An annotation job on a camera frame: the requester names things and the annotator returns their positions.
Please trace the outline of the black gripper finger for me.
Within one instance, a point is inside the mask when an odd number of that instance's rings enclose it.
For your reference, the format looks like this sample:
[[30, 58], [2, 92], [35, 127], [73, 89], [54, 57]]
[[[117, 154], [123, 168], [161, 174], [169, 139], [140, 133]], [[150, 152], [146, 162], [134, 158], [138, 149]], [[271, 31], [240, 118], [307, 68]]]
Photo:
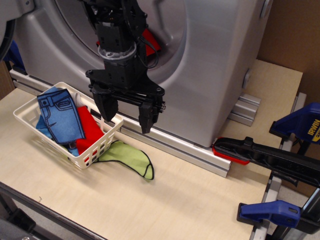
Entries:
[[138, 107], [139, 109], [139, 124], [142, 134], [148, 134], [152, 126], [158, 121], [159, 108], [154, 98], [146, 99]]
[[94, 102], [104, 120], [110, 122], [118, 111], [118, 101], [113, 97], [114, 91], [103, 88], [97, 83], [92, 87]]

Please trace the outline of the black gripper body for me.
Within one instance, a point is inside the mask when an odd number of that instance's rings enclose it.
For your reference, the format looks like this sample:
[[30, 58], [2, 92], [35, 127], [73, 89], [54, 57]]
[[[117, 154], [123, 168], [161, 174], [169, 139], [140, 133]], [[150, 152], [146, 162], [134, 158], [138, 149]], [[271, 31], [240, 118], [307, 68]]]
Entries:
[[124, 62], [104, 62], [104, 69], [90, 69], [85, 75], [90, 79], [90, 91], [94, 84], [113, 90], [112, 96], [118, 101], [140, 106], [146, 99], [155, 99], [158, 110], [166, 109], [162, 97], [164, 88], [153, 82], [147, 75], [147, 68], [141, 59], [134, 57]]

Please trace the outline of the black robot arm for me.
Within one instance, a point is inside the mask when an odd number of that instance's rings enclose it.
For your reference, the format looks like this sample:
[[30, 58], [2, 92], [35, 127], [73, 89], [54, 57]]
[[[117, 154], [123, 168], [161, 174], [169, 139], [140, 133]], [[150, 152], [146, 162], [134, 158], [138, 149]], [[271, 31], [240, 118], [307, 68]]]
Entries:
[[101, 116], [111, 121], [118, 102], [138, 107], [143, 134], [150, 132], [165, 109], [165, 90], [148, 77], [159, 59], [148, 65], [147, 50], [155, 47], [143, 36], [148, 15], [135, 0], [84, 0], [83, 8], [98, 37], [104, 69], [88, 70], [89, 89]]

